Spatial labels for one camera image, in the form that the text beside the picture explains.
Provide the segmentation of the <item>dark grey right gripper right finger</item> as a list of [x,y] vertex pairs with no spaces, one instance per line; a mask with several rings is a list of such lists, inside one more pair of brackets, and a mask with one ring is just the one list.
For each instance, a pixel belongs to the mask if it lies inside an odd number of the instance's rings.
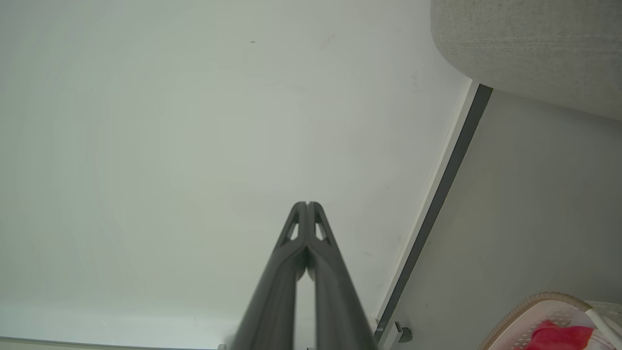
[[318,202],[308,203],[308,220],[317,350],[377,350],[335,235]]

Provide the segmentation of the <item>white laundry basket brown rim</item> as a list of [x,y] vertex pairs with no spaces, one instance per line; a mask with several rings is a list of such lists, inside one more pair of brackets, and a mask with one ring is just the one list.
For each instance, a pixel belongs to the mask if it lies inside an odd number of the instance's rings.
[[622,304],[585,301],[559,292],[540,292],[520,302],[498,323],[478,350],[527,350],[546,321],[560,328],[594,328],[612,350],[622,350]]

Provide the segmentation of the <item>light grey fabric sofa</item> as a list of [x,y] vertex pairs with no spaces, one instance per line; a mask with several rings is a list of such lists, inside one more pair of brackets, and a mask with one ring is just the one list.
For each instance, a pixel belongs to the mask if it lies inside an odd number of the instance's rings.
[[622,0],[431,0],[430,14],[468,78],[622,122]]

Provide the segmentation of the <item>dark baseboard strip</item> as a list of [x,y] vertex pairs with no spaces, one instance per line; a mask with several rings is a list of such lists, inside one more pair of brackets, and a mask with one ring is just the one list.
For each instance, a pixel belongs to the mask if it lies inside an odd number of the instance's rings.
[[393,321],[393,315],[457,177],[492,91],[491,87],[482,86],[479,82],[471,80],[467,84],[464,96],[460,98],[458,113],[426,187],[423,202],[417,209],[413,228],[403,246],[386,295],[376,313],[373,337],[380,350],[390,349],[397,343],[398,336],[403,334]]

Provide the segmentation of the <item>red clothing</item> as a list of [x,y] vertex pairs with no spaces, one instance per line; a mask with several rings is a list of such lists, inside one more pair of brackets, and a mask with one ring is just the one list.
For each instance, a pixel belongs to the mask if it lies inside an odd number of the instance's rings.
[[584,350],[593,332],[593,328],[560,327],[546,320],[533,331],[523,350]]

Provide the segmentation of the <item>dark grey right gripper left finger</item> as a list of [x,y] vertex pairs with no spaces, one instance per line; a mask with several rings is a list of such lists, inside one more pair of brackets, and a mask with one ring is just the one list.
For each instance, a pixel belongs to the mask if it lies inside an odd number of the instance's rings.
[[297,202],[238,326],[232,350],[294,350],[297,282],[305,272],[306,202]]

